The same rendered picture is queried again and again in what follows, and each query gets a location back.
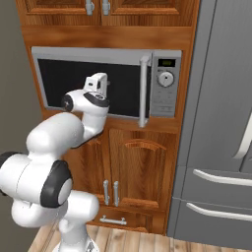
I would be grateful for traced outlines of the black glass microwave door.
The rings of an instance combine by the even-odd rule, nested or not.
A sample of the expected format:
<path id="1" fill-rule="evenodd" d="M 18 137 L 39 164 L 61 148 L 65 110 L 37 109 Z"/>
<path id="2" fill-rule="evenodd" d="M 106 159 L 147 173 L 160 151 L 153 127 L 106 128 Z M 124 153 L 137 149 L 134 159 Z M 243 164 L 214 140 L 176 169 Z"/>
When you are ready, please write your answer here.
<path id="1" fill-rule="evenodd" d="M 33 46 L 31 55 L 47 109 L 61 110 L 65 93 L 82 89 L 86 77 L 106 73 L 109 114 L 139 117 L 140 60 L 151 56 L 149 50 Z"/>

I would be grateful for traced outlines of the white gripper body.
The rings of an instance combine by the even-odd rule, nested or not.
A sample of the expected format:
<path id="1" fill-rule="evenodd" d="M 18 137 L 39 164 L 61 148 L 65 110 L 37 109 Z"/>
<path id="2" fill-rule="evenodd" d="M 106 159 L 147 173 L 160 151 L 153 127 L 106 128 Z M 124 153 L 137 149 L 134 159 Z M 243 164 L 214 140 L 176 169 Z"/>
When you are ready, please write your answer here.
<path id="1" fill-rule="evenodd" d="M 107 95 L 107 74 L 106 73 L 96 73 L 94 74 L 94 79 L 96 80 L 95 90 L 106 96 Z"/>

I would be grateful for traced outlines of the wooden cabinet frame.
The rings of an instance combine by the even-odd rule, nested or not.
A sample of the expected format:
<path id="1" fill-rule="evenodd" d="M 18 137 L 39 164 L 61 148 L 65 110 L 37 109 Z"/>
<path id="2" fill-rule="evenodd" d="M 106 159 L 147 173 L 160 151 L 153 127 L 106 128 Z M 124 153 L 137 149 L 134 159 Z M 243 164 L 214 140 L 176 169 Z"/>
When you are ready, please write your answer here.
<path id="1" fill-rule="evenodd" d="M 33 46 L 52 46 L 115 49 L 169 49 L 182 52 L 175 115 L 172 118 L 151 117 L 146 127 L 140 128 L 134 119 L 124 117 L 118 118 L 109 115 L 104 128 L 104 130 L 108 130 L 108 146 L 110 129 L 151 131 L 176 135 L 174 171 L 171 174 L 170 196 L 165 211 L 124 208 L 119 205 L 118 207 L 114 206 L 114 181 L 112 180 L 110 148 L 108 153 L 109 205 L 102 206 L 141 213 L 163 212 L 165 213 L 164 233 L 167 228 L 199 6 L 197 12 L 193 16 L 193 22 L 190 27 L 113 27 L 104 26 L 101 21 L 98 26 L 23 26 L 21 24 L 22 35 L 27 49 L 32 49 Z"/>

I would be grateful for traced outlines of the grey fridge door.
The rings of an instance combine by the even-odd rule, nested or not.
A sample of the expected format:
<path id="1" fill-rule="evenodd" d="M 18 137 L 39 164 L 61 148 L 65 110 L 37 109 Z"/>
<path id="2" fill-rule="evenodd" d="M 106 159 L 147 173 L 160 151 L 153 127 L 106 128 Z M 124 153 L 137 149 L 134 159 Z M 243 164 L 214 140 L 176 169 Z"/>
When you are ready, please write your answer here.
<path id="1" fill-rule="evenodd" d="M 252 174 L 252 0 L 202 0 L 177 165 Z"/>

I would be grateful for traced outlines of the grey fridge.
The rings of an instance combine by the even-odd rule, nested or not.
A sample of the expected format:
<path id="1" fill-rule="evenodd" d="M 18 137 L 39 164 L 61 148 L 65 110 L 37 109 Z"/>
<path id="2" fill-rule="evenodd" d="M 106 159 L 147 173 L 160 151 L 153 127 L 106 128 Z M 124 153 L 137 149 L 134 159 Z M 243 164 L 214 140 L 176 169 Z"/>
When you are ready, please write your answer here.
<path id="1" fill-rule="evenodd" d="M 167 234 L 252 250 L 252 0 L 202 0 Z"/>

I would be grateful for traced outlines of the wooden cupboard door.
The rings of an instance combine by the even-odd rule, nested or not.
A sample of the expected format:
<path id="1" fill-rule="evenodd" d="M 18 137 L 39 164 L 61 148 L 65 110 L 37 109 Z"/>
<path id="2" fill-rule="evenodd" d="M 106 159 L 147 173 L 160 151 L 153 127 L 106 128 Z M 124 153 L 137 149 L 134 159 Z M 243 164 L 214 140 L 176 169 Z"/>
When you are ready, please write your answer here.
<path id="1" fill-rule="evenodd" d="M 165 211 L 174 171 L 176 135 L 110 129 L 109 147 L 119 206 Z"/>
<path id="2" fill-rule="evenodd" d="M 16 0 L 23 26 L 98 26 L 101 21 L 99 0 L 87 15 L 86 0 Z"/>
<path id="3" fill-rule="evenodd" d="M 97 137 L 63 156 L 71 169 L 73 188 L 94 194 L 102 205 L 105 205 L 103 181 L 109 180 L 108 153 L 108 130 L 105 129 Z"/>
<path id="4" fill-rule="evenodd" d="M 113 27 L 190 27 L 199 0 L 108 0 L 101 23 Z"/>

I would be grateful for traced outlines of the grey fridge drawer front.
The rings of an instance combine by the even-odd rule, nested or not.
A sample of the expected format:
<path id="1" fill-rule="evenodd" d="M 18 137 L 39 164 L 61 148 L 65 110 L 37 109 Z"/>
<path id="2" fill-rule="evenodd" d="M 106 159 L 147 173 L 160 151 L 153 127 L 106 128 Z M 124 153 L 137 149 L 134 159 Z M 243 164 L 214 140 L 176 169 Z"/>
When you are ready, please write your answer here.
<path id="1" fill-rule="evenodd" d="M 252 250 L 252 221 L 200 214 L 181 201 L 174 238 L 221 247 Z"/>
<path id="2" fill-rule="evenodd" d="M 252 187 L 219 184 L 205 180 L 188 168 L 185 175 L 182 199 L 222 206 L 252 209 Z M 206 173 L 224 177 L 252 179 L 252 174 L 211 169 L 199 169 Z"/>

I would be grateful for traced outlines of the wooden lower cupboard door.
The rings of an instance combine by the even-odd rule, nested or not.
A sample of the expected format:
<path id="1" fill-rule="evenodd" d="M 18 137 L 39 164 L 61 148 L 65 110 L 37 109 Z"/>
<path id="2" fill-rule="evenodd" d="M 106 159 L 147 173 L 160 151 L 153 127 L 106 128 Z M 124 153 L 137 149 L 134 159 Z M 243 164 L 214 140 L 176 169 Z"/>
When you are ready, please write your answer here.
<path id="1" fill-rule="evenodd" d="M 105 129 L 97 137 L 63 156 L 71 169 L 73 188 L 94 194 L 102 205 L 105 205 L 103 181 L 109 180 L 108 153 L 108 130 Z"/>
<path id="2" fill-rule="evenodd" d="M 174 171 L 176 135 L 110 129 L 109 147 L 119 206 L 165 211 Z"/>

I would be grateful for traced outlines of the silver microwave oven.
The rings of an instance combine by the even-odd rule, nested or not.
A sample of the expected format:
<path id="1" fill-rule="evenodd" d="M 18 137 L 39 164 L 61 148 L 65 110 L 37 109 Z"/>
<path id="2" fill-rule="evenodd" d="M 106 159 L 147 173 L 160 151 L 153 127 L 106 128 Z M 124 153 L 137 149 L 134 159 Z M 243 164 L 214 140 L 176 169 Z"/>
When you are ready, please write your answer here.
<path id="1" fill-rule="evenodd" d="M 146 94 L 146 124 L 151 117 L 172 118 L 175 115 L 177 90 L 180 74 L 182 52 L 179 50 L 144 49 L 151 52 L 148 64 L 147 94 Z M 96 92 L 94 75 L 86 77 L 84 87 L 80 92 Z M 61 98 L 62 109 L 71 111 L 74 105 L 73 91 L 67 92 Z"/>

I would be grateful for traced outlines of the wooden drawer front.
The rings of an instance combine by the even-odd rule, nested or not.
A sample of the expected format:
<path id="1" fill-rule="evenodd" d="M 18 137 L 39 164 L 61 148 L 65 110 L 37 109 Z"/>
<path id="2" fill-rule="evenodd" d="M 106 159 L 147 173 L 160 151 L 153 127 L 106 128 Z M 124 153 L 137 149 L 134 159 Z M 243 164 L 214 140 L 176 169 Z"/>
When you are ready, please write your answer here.
<path id="1" fill-rule="evenodd" d="M 125 218 L 126 225 L 101 222 L 99 219 L 106 215 L 108 219 L 120 220 Z M 96 217 L 89 221 L 91 225 L 105 226 L 111 228 L 119 228 L 133 230 L 146 233 L 164 234 L 165 229 L 165 213 L 148 212 L 141 213 L 130 210 L 119 210 L 116 208 L 101 206 Z"/>

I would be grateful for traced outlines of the wooden upper cupboard door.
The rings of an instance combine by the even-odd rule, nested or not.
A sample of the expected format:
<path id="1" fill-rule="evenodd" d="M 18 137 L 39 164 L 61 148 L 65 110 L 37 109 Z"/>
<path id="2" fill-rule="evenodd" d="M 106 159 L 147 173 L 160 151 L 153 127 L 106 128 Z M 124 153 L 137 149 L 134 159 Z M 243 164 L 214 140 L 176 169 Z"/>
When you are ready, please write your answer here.
<path id="1" fill-rule="evenodd" d="M 101 21 L 99 0 L 87 15 L 86 0 L 16 0 L 23 26 L 98 26 Z"/>
<path id="2" fill-rule="evenodd" d="M 199 0 L 108 0 L 101 23 L 113 27 L 190 27 Z"/>

